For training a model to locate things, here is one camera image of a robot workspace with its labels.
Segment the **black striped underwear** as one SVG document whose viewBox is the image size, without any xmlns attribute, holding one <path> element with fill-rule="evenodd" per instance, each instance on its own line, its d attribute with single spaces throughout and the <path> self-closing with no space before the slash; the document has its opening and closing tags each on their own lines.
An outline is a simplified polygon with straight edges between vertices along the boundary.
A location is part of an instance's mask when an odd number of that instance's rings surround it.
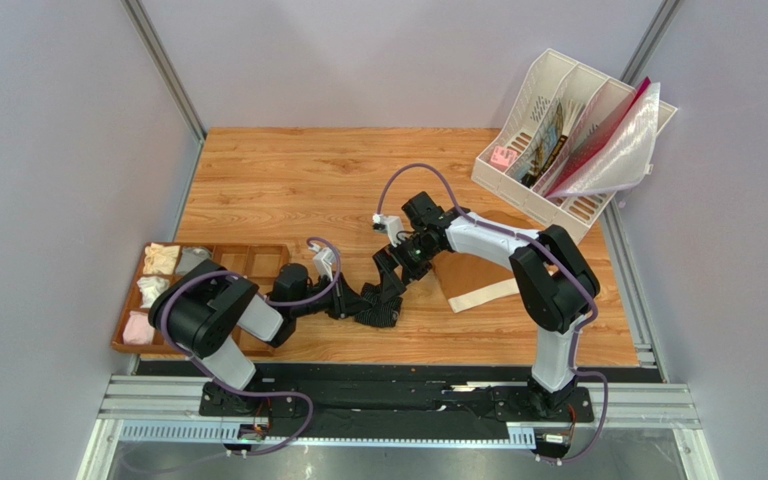
<svg viewBox="0 0 768 480">
<path fill-rule="evenodd" d="M 357 323 L 374 328 L 394 328 L 396 326 L 401 313 L 402 297 L 396 296 L 383 301 L 381 288 L 370 283 L 363 285 L 361 297 L 368 301 L 371 306 L 354 316 Z"/>
</svg>

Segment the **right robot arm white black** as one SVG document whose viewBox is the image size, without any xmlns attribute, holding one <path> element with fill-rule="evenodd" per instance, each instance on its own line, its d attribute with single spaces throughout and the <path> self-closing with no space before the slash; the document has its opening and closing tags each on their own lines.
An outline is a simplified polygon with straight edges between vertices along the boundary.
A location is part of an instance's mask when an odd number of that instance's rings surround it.
<svg viewBox="0 0 768 480">
<path fill-rule="evenodd" d="M 402 207 L 411 233 L 399 217 L 375 213 L 373 227 L 389 243 L 373 256 L 380 298 L 400 297 L 423 278 L 433 259 L 447 251 L 489 261 L 512 272 L 523 305 L 538 327 L 531 369 L 535 389 L 559 397 L 575 386 L 575 338 L 600 292 L 599 281 L 570 234 L 561 226 L 520 229 L 469 210 L 444 210 L 421 192 Z"/>
</svg>

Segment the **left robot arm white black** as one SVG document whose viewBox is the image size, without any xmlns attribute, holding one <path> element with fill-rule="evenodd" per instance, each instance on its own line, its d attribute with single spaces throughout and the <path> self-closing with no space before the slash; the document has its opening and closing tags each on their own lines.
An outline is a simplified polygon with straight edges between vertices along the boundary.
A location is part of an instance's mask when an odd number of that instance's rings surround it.
<svg viewBox="0 0 768 480">
<path fill-rule="evenodd" d="M 301 317 L 325 313 L 345 319 L 373 309 L 370 299 L 335 269 L 332 247 L 319 248 L 314 265 L 315 279 L 301 264 L 282 266 L 263 295 L 253 281 L 204 260 L 160 294 L 148 322 L 214 383 L 240 393 L 254 379 L 256 367 L 233 339 L 236 329 L 277 348 L 295 333 Z"/>
</svg>

